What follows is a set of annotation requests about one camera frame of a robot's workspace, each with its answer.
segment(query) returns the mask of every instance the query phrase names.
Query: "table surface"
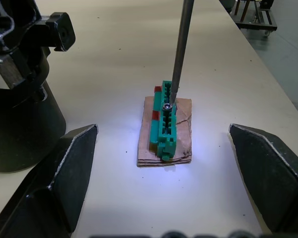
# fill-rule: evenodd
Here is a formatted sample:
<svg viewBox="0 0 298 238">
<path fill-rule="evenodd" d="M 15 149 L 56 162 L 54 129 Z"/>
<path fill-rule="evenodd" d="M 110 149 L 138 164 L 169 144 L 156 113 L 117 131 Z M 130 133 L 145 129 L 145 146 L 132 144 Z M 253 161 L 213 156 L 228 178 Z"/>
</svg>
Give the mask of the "table surface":
<svg viewBox="0 0 298 238">
<path fill-rule="evenodd" d="M 298 155 L 298 112 L 220 2 L 195 2 L 178 93 L 192 99 L 192 163 L 164 168 L 137 168 L 137 143 L 145 96 L 172 77 L 182 1 L 37 4 L 45 15 L 69 13 L 76 33 L 68 52 L 48 58 L 48 83 L 67 131 L 99 126 L 73 237 L 261 233 L 228 127 L 263 129 Z M 28 171 L 0 174 L 0 211 Z"/>
</svg>

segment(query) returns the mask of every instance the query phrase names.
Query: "gray floor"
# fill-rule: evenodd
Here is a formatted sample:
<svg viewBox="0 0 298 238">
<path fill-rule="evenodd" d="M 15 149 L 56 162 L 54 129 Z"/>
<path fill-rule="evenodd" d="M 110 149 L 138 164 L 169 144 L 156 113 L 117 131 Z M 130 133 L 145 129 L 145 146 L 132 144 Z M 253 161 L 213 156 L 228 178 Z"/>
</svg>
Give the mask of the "gray floor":
<svg viewBox="0 0 298 238">
<path fill-rule="evenodd" d="M 272 12 L 278 29 L 268 38 L 264 31 L 242 32 L 288 97 L 298 102 L 298 0 L 275 0 Z"/>
</svg>

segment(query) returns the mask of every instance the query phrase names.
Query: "green terminal block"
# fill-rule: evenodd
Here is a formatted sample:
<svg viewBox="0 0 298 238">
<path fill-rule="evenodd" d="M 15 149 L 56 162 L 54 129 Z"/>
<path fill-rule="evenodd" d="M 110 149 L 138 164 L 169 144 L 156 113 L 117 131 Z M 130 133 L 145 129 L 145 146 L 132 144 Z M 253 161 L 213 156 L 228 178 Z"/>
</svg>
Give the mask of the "green terminal block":
<svg viewBox="0 0 298 238">
<path fill-rule="evenodd" d="M 173 158 L 177 145 L 176 104 L 170 111 L 163 109 L 169 103 L 170 90 L 171 81 L 163 81 L 162 86 L 154 88 L 149 149 L 163 161 Z"/>
</svg>

